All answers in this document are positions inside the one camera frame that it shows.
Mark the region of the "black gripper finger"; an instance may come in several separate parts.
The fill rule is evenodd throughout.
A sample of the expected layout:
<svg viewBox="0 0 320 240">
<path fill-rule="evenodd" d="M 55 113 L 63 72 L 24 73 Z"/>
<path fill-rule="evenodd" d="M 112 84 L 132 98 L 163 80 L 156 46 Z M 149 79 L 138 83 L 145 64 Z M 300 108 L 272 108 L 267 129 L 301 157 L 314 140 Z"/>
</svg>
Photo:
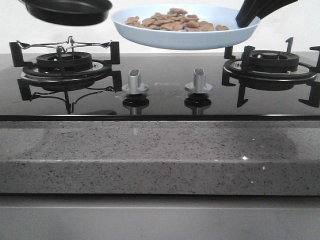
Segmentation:
<svg viewBox="0 0 320 240">
<path fill-rule="evenodd" d="M 245 0 L 235 21 L 240 28 L 245 28 L 255 17 L 263 19 L 276 10 L 295 2 L 297 0 Z"/>
</svg>

